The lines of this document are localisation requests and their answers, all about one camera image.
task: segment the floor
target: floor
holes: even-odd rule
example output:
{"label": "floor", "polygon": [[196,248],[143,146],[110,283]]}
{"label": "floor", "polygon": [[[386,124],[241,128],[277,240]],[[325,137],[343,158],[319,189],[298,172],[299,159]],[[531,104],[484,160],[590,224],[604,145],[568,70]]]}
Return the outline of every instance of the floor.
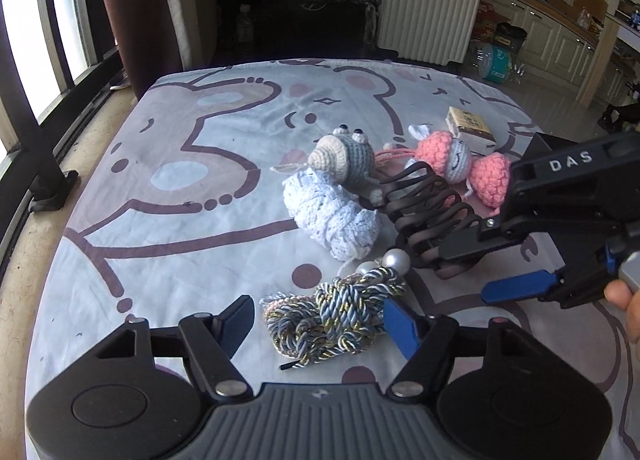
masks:
{"label": "floor", "polygon": [[135,104],[130,88],[114,92],[62,161],[81,183],[65,207],[31,215],[20,233],[0,288],[0,458],[22,460],[24,382],[31,333],[44,281],[66,222],[84,184]]}
{"label": "floor", "polygon": [[[470,72],[466,75],[473,78]],[[587,109],[574,100],[575,93],[555,83],[533,75],[506,85],[482,81],[477,75],[475,79],[498,88],[516,101],[545,133],[574,142],[607,135],[596,123],[606,106],[593,103]]]}
{"label": "floor", "polygon": [[[602,106],[585,109],[573,95],[533,76],[498,87],[513,98],[547,133],[584,141],[605,133],[596,119]],[[134,104],[130,89],[115,92],[95,116],[62,163],[77,169],[82,182],[91,173]],[[82,185],[60,212],[31,215],[23,229],[0,288],[0,458],[24,458],[24,378],[33,321],[44,280],[62,230]]]}

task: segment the small box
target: small box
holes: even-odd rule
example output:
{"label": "small box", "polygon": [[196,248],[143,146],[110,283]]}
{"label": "small box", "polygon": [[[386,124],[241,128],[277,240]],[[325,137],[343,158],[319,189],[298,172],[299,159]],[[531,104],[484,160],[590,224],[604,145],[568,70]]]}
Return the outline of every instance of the small box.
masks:
{"label": "small box", "polygon": [[478,114],[450,106],[447,126],[454,136],[466,142],[473,153],[488,155],[494,152],[494,134]]}
{"label": "small box", "polygon": [[494,39],[496,26],[503,21],[509,21],[509,18],[498,14],[491,3],[480,1],[471,39],[491,43]]}

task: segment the bed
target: bed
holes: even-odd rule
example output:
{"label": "bed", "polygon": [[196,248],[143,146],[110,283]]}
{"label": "bed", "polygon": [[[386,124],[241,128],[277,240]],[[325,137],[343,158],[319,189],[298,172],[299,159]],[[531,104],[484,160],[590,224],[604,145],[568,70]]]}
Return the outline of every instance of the bed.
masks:
{"label": "bed", "polygon": [[[108,147],[60,241],[34,327],[26,404],[127,318],[172,326],[191,313],[218,313],[241,294],[257,302],[330,280],[342,263],[297,229],[282,201],[284,178],[270,167],[304,161],[340,124],[362,129],[375,150],[385,142],[410,146],[408,126],[445,130],[449,106],[482,115],[511,158],[539,131],[494,88],[390,62],[281,60],[161,78]],[[386,220],[372,254],[394,239]],[[640,404],[633,390],[640,368],[623,314],[604,303],[561,311],[535,300],[487,307],[480,298],[487,281],[561,264],[549,237],[535,234],[452,280],[421,270],[411,286],[425,312],[469,326],[505,316],[532,332],[606,393],[614,426],[602,457],[639,459],[631,408]],[[286,358],[257,317],[233,362],[257,391],[268,381],[375,380],[386,388],[404,359],[382,336],[362,354],[282,372]],[[478,366],[457,360],[454,376]],[[176,359],[158,367],[185,374]]]}

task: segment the finger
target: finger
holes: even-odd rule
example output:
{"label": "finger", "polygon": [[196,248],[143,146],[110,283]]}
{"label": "finger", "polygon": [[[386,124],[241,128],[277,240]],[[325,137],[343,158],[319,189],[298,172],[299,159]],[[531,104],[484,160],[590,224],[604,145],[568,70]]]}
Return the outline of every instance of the finger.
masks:
{"label": "finger", "polygon": [[636,292],[626,309],[626,332],[630,342],[637,343],[640,339],[640,292]]}
{"label": "finger", "polygon": [[633,294],[622,280],[614,280],[604,289],[604,296],[611,304],[614,304],[621,310],[626,310],[631,303]]}

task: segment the countertop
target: countertop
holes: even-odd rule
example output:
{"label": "countertop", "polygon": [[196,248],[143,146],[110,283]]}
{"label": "countertop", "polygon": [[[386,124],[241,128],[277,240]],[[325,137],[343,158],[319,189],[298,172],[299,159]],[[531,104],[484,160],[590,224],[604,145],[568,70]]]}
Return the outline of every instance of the countertop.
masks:
{"label": "countertop", "polygon": [[598,38],[593,35],[593,32],[589,32],[588,30],[583,29],[580,25],[575,23],[574,20],[566,16],[559,9],[555,8],[553,5],[550,5],[545,0],[518,0],[520,2],[529,5],[529,7],[535,8],[546,14],[553,20],[556,20],[558,23],[562,24],[562,26],[567,27],[571,30],[576,36],[580,36],[581,38],[587,40],[593,46],[598,44]]}

